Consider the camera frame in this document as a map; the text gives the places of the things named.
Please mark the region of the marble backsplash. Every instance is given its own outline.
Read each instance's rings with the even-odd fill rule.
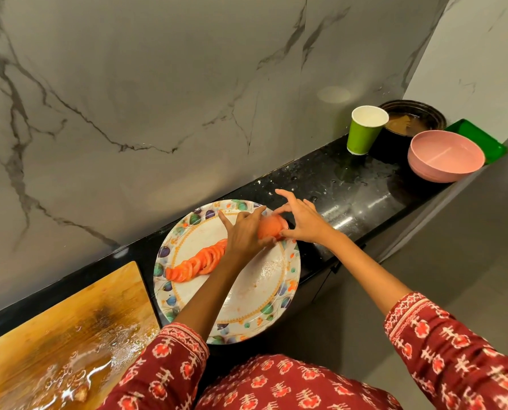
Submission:
[[[404,94],[448,0],[0,0],[0,309]]]

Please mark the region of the green paper cup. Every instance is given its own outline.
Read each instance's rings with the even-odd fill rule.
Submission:
[[[377,106],[365,105],[355,108],[351,116],[347,151],[353,155],[365,155],[388,122],[389,114]]]

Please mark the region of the wooden cutting board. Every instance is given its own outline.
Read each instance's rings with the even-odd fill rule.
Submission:
[[[0,409],[96,409],[158,332],[130,262],[0,337]]]

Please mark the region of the person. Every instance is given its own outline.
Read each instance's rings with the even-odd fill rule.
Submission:
[[[508,357],[448,312],[408,289],[336,231],[315,206],[291,192],[275,213],[291,212],[295,229],[282,236],[329,248],[385,316],[384,330],[415,380],[438,409],[508,409]],[[235,225],[219,213],[228,245],[217,268],[163,327],[108,395],[101,410],[189,410],[209,355],[205,340],[233,282],[271,239],[259,241],[265,207],[240,213]],[[400,409],[383,390],[283,355],[257,356],[206,388],[196,410]]]

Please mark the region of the dark round container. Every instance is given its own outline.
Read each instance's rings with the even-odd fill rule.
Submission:
[[[387,164],[408,163],[411,139],[424,130],[443,130],[446,118],[430,105],[401,99],[379,105],[389,114],[389,122],[376,138],[370,155]]]

